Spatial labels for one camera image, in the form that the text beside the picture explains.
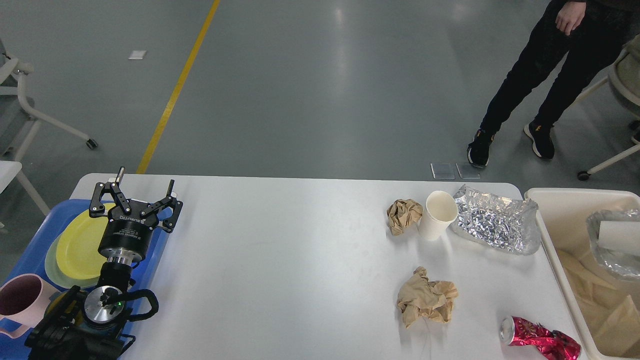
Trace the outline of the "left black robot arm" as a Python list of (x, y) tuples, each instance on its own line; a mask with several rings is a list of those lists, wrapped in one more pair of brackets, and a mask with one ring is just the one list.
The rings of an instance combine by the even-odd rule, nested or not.
[(120, 184), (98, 182), (88, 208), (91, 218), (108, 221), (97, 248), (106, 261), (96, 287), (83, 291), (74, 285), (54, 300), (25, 340), (30, 360), (116, 360), (134, 344), (124, 333), (129, 322), (145, 321), (159, 310), (150, 289), (131, 289), (134, 264), (146, 259), (153, 232), (172, 233), (183, 207), (170, 180), (166, 196), (150, 203), (126, 198)]

